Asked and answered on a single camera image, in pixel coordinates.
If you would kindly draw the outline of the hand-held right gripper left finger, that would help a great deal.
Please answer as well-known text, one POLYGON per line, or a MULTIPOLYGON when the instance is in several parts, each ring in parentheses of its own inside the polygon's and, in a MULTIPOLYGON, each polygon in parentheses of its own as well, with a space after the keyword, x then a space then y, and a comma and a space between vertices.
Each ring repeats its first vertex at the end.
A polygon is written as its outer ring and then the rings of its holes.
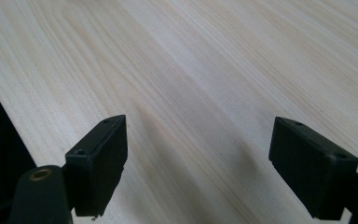
POLYGON ((65 154, 65 185, 78 217, 103 215, 127 158, 125 115, 102 120, 65 154))

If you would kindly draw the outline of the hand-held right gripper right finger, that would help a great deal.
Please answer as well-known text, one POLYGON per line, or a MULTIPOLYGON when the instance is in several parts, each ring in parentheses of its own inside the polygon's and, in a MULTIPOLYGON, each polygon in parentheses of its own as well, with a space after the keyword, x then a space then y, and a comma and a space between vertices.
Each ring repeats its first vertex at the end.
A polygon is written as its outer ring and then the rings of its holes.
POLYGON ((277 117, 268 159, 312 217, 341 219, 358 158, 307 125, 277 117))

